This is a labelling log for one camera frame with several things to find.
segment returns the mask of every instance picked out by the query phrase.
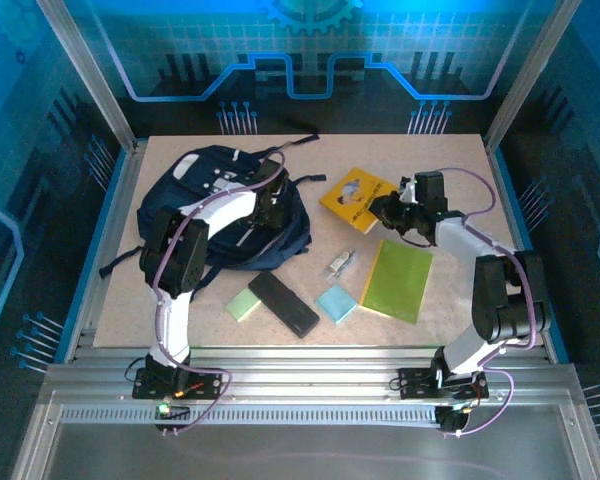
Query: cartoon illustration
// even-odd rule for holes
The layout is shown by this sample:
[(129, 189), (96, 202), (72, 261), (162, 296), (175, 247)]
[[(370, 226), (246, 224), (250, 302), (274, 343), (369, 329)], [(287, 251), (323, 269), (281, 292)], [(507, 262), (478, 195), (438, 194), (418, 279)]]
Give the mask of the cartoon illustration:
[(356, 178), (354, 181), (344, 184), (338, 197), (338, 203), (340, 205), (350, 205), (363, 199), (364, 194), (360, 190), (360, 179)]

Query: blue enclosure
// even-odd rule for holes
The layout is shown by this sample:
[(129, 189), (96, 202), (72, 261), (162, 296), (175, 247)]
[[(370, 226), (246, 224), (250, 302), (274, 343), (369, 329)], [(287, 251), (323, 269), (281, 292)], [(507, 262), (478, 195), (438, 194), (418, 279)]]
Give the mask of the blue enclosure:
[[(137, 138), (484, 135), (560, 3), (65, 1)], [(36, 2), (0, 0), (0, 478), (131, 153), (72, 60)], [(600, 0), (582, 2), (497, 158), (545, 264), (558, 357), (600, 383)]]

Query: robotic arm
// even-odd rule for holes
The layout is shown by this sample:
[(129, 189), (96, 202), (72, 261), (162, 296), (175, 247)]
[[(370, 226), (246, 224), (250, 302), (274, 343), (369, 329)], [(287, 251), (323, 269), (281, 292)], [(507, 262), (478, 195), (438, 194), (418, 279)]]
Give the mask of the robotic arm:
[[(265, 160), (254, 181), (272, 177), (271, 172), (277, 167), (280, 165), (276, 162)], [(160, 316), (156, 321), (161, 328), (162, 342), (154, 341), (146, 356), (146, 367), (138, 370), (134, 398), (218, 399), (221, 375), (196, 374), (178, 365), (189, 365), (190, 361), (189, 301), (202, 277), (207, 242), (218, 231), (244, 217), (255, 224), (275, 227), (281, 219), (276, 196), (286, 180), (284, 172), (255, 192), (242, 191), (218, 198), (194, 215), (178, 239), (174, 238), (176, 230), (198, 204), (158, 212), (140, 259), (148, 285), (153, 285), (169, 245), (173, 241), (178, 243), (158, 285), (163, 304), (157, 310)], [(231, 190), (240, 187), (244, 185), (226, 186)], [(413, 179), (403, 178), (400, 187), (399, 193), (375, 199), (369, 210), (386, 228), (395, 229), (400, 235), (415, 229), (431, 245), (474, 265), (472, 325), (455, 341), (440, 347), (429, 368), (398, 370), (402, 399), (452, 400), (445, 402), (452, 407), (437, 407), (436, 413), (442, 430), (457, 431), (468, 421), (462, 407), (476, 398), (488, 398), (482, 372), (486, 361), (506, 345), (532, 337), (524, 294), (507, 290), (508, 285), (522, 285), (520, 268), (533, 291), (535, 333), (549, 328), (549, 302), (542, 264), (534, 252), (513, 251), (471, 227), (461, 212), (450, 211), (441, 172), (423, 172)]]
[[(216, 233), (245, 217), (254, 225), (272, 228), (281, 225), (284, 211), (277, 199), (284, 191), (287, 179), (282, 165), (267, 157), (251, 179), (250, 186), (227, 182), (223, 189), (233, 193), (179, 209), (161, 208), (156, 213), (140, 257), (140, 268), (156, 302), (156, 338), (146, 356), (145, 368), (136, 373), (134, 398), (217, 399), (220, 396), (221, 374), (193, 369), (200, 370), (197, 373), (188, 367), (187, 327), (191, 296), (202, 278), (208, 241)], [(191, 214), (193, 217), (178, 235), (183, 221)], [(174, 241), (177, 244), (159, 276), (158, 299), (154, 281), (165, 261), (167, 249)]]
[[(527, 340), (530, 348), (535, 334), (549, 328), (549, 300), (539, 255), (501, 245), (469, 225), (463, 213), (450, 211), (439, 171), (418, 173), (413, 179), (403, 177), (399, 193), (375, 199), (369, 210), (386, 228), (397, 230), (401, 236), (415, 229), (432, 246), (474, 266), (472, 325), (438, 349), (428, 370), (398, 371), (401, 398), (440, 398), (450, 391), (455, 392), (452, 396), (460, 405), (477, 395), (487, 398), (484, 364), (507, 345)], [(524, 292), (509, 293), (507, 289), (520, 290), (525, 281), (533, 292), (533, 335)], [(417, 378), (431, 380), (411, 387)], [(458, 430), (468, 420), (458, 421), (457, 409), (444, 413), (447, 418), (441, 420), (443, 430)]]

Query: gear logo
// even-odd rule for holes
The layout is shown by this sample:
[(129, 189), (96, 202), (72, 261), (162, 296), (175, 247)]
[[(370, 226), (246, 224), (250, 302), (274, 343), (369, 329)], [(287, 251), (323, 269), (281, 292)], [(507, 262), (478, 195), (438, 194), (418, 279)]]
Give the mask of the gear logo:
[(343, 19), (351, 20), (353, 9), (362, 7), (362, 0), (260, 0), (271, 20), (280, 28), (290, 27), (299, 35), (305, 32), (327, 33), (329, 27), (339, 28)]
[(41, 27), (39, 16), (35, 0), (0, 0), (0, 29), (19, 49), (37, 38)]

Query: backpack strap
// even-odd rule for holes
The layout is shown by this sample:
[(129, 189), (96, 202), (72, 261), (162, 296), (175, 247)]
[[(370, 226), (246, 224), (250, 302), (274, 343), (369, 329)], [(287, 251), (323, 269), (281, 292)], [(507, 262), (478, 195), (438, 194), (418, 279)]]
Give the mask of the backpack strap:
[(189, 300), (189, 303), (193, 302), (193, 297), (196, 296), (196, 293), (198, 293), (204, 287), (207, 287), (211, 282), (213, 282), (221, 271), (222, 268), (220, 267), (211, 267), (207, 274), (204, 277), (202, 277), (202, 279), (198, 282), (196, 288), (193, 289), (193, 293), (191, 294), (191, 300)]
[(104, 278), (108, 277), (113, 272), (113, 269), (116, 268), (119, 264), (121, 264), (128, 258), (131, 258), (134, 255), (137, 255), (141, 251), (142, 251), (142, 246), (138, 245), (136, 248), (133, 248), (133, 249), (129, 250), (128, 252), (124, 252), (122, 255), (114, 258), (113, 261), (109, 265), (105, 265), (100, 270), (98, 270), (98, 273), (100, 274), (100, 278), (104, 279)]
[(326, 182), (327, 181), (327, 176), (324, 175), (324, 174), (321, 174), (321, 175), (305, 175), (304, 177), (296, 178), (293, 181), (293, 184), (297, 187), (302, 182), (306, 182), (307, 180), (310, 181), (310, 182)]
[(286, 147), (291, 145), (302, 145), (303, 143), (313, 142), (314, 140), (320, 140), (320, 136), (317, 133), (309, 135), (308, 137), (301, 138), (300, 140), (293, 140), (280, 145), (279, 147), (269, 147), (258, 152), (253, 152), (251, 155), (255, 155), (258, 158), (266, 157), (274, 150), (284, 150)]

